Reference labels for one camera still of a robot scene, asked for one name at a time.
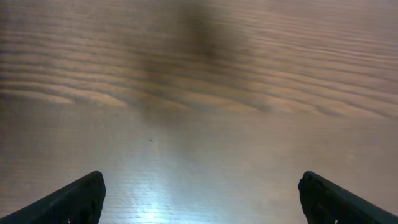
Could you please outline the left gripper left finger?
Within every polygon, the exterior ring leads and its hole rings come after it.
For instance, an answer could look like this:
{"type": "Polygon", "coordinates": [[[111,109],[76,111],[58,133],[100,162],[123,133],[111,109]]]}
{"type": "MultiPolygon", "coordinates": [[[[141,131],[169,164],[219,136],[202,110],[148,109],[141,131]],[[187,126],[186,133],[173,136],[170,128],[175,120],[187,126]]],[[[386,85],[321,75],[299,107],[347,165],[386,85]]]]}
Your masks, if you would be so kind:
{"type": "Polygon", "coordinates": [[[106,187],[100,171],[1,218],[1,224],[98,224],[106,187]]]}

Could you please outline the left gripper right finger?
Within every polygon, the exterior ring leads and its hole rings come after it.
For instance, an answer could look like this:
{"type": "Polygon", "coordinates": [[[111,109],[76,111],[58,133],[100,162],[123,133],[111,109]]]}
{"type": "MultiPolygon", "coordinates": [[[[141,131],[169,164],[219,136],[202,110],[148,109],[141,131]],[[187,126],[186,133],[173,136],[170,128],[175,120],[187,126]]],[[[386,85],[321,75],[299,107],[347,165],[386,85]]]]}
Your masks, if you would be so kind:
{"type": "Polygon", "coordinates": [[[306,171],[298,184],[300,203],[309,224],[397,224],[397,215],[306,171]]]}

